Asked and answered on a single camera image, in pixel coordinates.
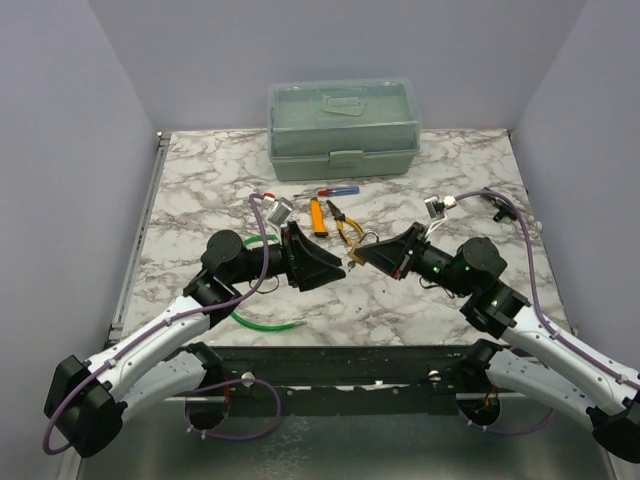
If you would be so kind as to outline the brass padlock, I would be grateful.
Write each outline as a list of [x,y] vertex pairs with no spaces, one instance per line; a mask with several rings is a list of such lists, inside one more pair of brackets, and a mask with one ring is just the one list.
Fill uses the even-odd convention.
[[365,246],[367,239],[373,239],[374,242],[377,243],[380,237],[378,233],[373,230],[365,231],[358,240],[353,242],[348,252],[349,261],[354,260],[358,266],[364,266],[367,263],[367,260],[359,253],[359,250]]

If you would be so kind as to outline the green cable lock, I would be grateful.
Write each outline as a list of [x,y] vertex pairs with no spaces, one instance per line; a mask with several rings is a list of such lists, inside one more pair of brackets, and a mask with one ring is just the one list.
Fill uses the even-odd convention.
[[[269,242],[276,241],[276,235],[274,234],[268,234],[266,238]],[[244,240],[245,246],[249,246],[255,243],[262,243],[262,237],[259,235],[255,235]],[[262,325],[243,318],[236,311],[231,313],[231,318],[245,328],[262,333],[279,333],[307,325],[307,322],[304,320],[288,322],[281,325]]]

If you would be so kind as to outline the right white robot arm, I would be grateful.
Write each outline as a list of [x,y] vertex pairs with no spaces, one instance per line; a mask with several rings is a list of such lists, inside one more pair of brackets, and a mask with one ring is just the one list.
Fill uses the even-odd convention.
[[415,273],[464,298],[460,311],[469,324],[538,361],[531,365],[490,346],[461,365],[467,389],[480,392],[492,384],[534,398],[589,428],[609,453],[639,461],[638,370],[562,329],[501,281],[507,263],[488,238],[471,238],[450,255],[415,223],[392,239],[356,248],[355,254],[396,280]]

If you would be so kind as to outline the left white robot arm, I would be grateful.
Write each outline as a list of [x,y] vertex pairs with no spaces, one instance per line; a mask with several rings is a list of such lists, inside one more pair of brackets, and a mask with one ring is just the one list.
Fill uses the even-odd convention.
[[119,343],[80,360],[70,355],[55,368],[44,405],[47,434],[58,430],[67,448],[91,457],[120,433],[142,407],[177,393],[214,393],[220,360],[191,339],[226,319],[244,300],[236,286],[284,275],[301,292],[345,278],[341,260],[309,240],[297,223],[277,244],[249,249],[232,230],[211,236],[201,269],[182,294],[147,325]]

